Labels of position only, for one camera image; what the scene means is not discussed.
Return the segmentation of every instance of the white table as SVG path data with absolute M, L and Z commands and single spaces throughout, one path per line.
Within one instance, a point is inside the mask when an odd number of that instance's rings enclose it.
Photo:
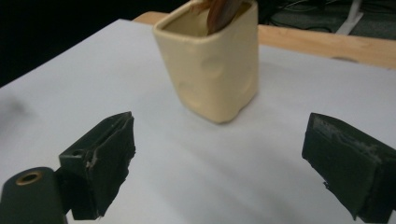
M 85 132 L 130 110 L 137 152 L 101 223 L 362 223 L 302 159 L 304 132 L 317 112 L 396 147 L 395 70 L 260 46 L 260 92 L 217 125 L 177 99 L 150 29 L 116 21 L 0 89 L 0 183 L 57 169 Z

